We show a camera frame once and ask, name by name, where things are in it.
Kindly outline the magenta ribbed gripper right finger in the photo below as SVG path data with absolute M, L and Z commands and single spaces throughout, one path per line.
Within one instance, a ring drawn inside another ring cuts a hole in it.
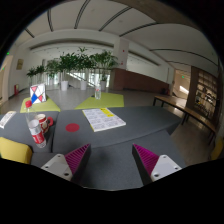
M 132 145 L 132 154 L 144 185 L 181 170 L 168 155 L 157 155 L 137 144 Z

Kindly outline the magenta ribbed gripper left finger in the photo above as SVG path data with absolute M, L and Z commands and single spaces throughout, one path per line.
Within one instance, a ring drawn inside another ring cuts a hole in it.
M 42 169 L 65 180 L 77 182 L 87 165 L 90 154 L 91 145 L 86 144 L 66 155 L 56 154 L 42 166 Z

